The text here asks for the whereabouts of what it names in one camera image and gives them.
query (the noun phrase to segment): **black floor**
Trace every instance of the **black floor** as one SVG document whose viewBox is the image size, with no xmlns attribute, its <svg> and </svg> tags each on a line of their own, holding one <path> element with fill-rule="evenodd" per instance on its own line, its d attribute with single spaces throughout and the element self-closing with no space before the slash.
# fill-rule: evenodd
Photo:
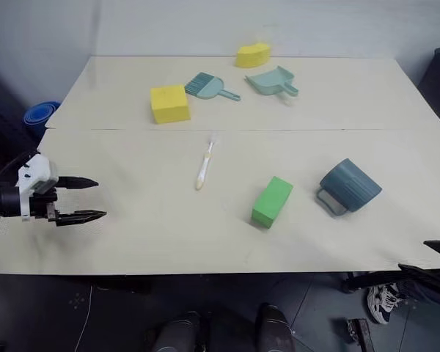
<svg viewBox="0 0 440 352">
<path fill-rule="evenodd" d="M 341 279 L 340 274 L 157 276 L 145 294 L 94 287 L 78 351 L 141 351 L 146 329 L 193 309 L 231 312 L 224 325 L 231 328 L 233 319 L 247 331 L 264 301 L 285 313 L 298 352 L 360 351 L 346 342 L 345 318 L 369 318 L 376 352 L 440 351 L 440 307 L 403 305 L 389 325 L 378 325 L 367 313 L 365 292 L 341 293 Z M 56 277 L 0 275 L 0 341 L 7 351 L 74 351 L 89 292 L 89 285 Z"/>
</svg>

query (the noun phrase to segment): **dustpan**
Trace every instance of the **dustpan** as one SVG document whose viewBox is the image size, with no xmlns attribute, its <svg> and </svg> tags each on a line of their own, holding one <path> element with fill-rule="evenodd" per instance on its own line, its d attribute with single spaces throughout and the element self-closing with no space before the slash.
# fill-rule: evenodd
<svg viewBox="0 0 440 352">
<path fill-rule="evenodd" d="M 298 89 L 292 86 L 295 76 L 289 70 L 277 66 L 275 70 L 256 76 L 246 76 L 246 80 L 263 95 L 286 92 L 293 97 L 298 95 Z"/>
</svg>

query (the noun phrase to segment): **blue mug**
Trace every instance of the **blue mug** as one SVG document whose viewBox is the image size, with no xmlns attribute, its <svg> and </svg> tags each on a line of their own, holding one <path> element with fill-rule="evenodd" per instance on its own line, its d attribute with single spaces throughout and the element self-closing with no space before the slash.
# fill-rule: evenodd
<svg viewBox="0 0 440 352">
<path fill-rule="evenodd" d="M 338 163 L 320 182 L 321 189 L 316 197 L 334 215 L 342 215 L 347 210 L 356 211 L 375 198 L 381 187 L 359 169 L 352 161 L 345 159 Z M 335 202 L 323 196 L 323 191 L 339 203 L 341 211 L 336 210 Z"/>
</svg>

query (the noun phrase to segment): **dustpan handle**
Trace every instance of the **dustpan handle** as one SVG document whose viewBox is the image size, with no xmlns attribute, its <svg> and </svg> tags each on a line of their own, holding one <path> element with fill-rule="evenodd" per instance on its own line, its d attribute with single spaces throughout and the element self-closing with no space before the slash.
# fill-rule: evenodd
<svg viewBox="0 0 440 352">
<path fill-rule="evenodd" d="M 296 97 L 298 95 L 298 89 L 296 89 L 290 83 L 285 82 L 284 84 L 282 84 L 282 88 L 288 93 L 288 95 L 292 95 L 293 97 Z"/>
<path fill-rule="evenodd" d="M 241 97 L 239 95 L 236 95 L 235 93 L 228 92 L 227 90 L 224 90 L 224 89 L 222 89 L 219 92 L 219 94 L 222 97 L 226 97 L 226 98 L 233 99 L 233 100 L 236 100 L 236 101 L 240 101 L 241 100 Z"/>
</svg>

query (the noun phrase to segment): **robotic arm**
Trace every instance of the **robotic arm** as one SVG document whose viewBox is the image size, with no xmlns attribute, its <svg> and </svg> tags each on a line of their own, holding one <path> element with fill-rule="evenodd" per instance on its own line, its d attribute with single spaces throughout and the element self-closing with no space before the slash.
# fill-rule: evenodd
<svg viewBox="0 0 440 352">
<path fill-rule="evenodd" d="M 58 177 L 56 166 L 41 154 L 34 155 L 18 170 L 16 186 L 0 186 L 0 217 L 21 216 L 28 221 L 36 219 L 53 221 L 56 226 L 84 224 L 106 215 L 105 211 L 77 210 L 61 214 L 54 207 L 56 188 L 83 189 L 98 183 L 83 177 Z"/>
</svg>

